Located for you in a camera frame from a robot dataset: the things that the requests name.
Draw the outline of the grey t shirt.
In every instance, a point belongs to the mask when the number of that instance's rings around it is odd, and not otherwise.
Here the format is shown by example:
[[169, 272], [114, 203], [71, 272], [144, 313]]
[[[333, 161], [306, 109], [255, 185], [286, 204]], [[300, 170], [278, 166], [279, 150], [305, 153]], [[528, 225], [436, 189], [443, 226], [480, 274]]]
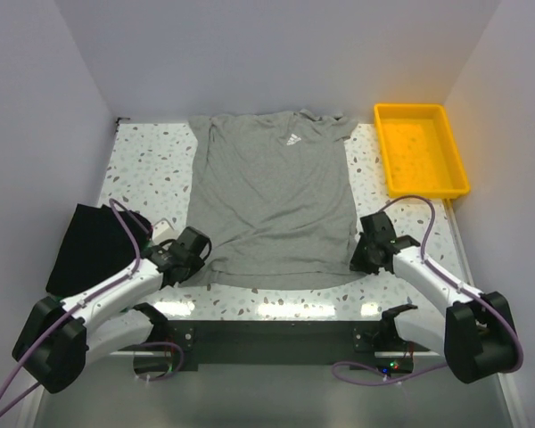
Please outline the grey t shirt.
[[355, 281], [345, 143], [357, 124], [309, 111], [191, 117], [187, 223], [212, 243], [191, 285], [292, 291]]

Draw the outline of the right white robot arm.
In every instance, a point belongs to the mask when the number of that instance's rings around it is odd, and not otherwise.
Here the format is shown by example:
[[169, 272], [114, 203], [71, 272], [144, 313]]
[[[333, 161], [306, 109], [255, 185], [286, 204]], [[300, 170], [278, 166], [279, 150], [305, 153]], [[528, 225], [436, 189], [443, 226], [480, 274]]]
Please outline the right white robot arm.
[[438, 315], [420, 313], [414, 303], [386, 309], [371, 338], [376, 349], [400, 350], [413, 342], [445, 358], [462, 383], [497, 373], [513, 373], [523, 363], [508, 300], [459, 280], [435, 262], [424, 244], [397, 235], [385, 212], [364, 216], [350, 262], [354, 272], [388, 272], [417, 289]]

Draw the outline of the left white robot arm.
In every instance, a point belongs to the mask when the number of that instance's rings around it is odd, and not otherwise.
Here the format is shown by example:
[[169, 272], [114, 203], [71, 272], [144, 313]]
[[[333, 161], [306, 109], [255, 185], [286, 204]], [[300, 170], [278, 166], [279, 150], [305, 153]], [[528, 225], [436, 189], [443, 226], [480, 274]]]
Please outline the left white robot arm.
[[39, 385], [63, 391], [84, 368], [114, 351], [143, 345], [182, 350], [169, 343], [168, 319], [146, 298], [183, 283], [204, 265], [208, 236], [186, 227], [178, 237], [145, 248], [133, 246], [133, 261], [92, 288], [63, 300], [39, 300], [15, 343], [12, 356]]

